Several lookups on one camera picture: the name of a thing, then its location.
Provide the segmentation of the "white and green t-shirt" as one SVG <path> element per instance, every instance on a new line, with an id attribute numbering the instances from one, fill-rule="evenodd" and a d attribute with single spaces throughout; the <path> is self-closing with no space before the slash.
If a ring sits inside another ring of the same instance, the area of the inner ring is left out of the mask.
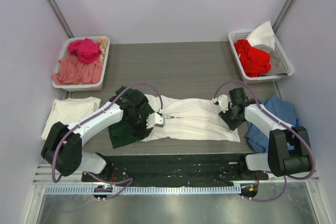
<path id="1" fill-rule="evenodd" d="M 119 148 L 137 141 L 153 141 L 163 138 L 176 140 L 212 140 L 240 142 L 237 130 L 230 130 L 219 117 L 221 108 L 211 100 L 174 99 L 147 94 L 148 104 L 142 112 L 148 115 L 162 108 L 165 118 L 163 127 L 154 127 L 143 133 L 135 133 L 131 125 L 121 121 L 108 127 L 113 148 Z"/>

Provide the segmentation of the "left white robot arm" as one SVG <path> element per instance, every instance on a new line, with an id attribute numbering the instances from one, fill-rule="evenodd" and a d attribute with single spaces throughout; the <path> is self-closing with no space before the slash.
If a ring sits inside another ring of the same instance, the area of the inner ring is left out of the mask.
<path id="1" fill-rule="evenodd" d="M 153 128 L 155 111 L 139 90 L 116 92 L 98 111 L 73 123 L 56 122 L 50 129 L 41 157 L 61 176 L 74 172 L 94 174 L 98 180 L 111 179 L 113 165 L 99 153 L 86 153 L 83 146 L 95 135 L 108 129 L 114 148 L 146 138 Z"/>

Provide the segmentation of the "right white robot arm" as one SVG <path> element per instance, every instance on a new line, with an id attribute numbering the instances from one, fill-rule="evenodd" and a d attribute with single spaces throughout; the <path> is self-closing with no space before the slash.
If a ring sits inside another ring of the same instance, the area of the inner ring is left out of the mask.
<path id="1" fill-rule="evenodd" d="M 268 151 L 247 155 L 237 166 L 239 177 L 250 179 L 256 171 L 264 171 L 299 180 L 315 172 L 316 164 L 305 127 L 293 126 L 276 117 L 256 98 L 249 98 L 244 88 L 232 89 L 228 96 L 220 95 L 212 101 L 220 107 L 218 115 L 230 130 L 249 122 L 268 137 Z"/>

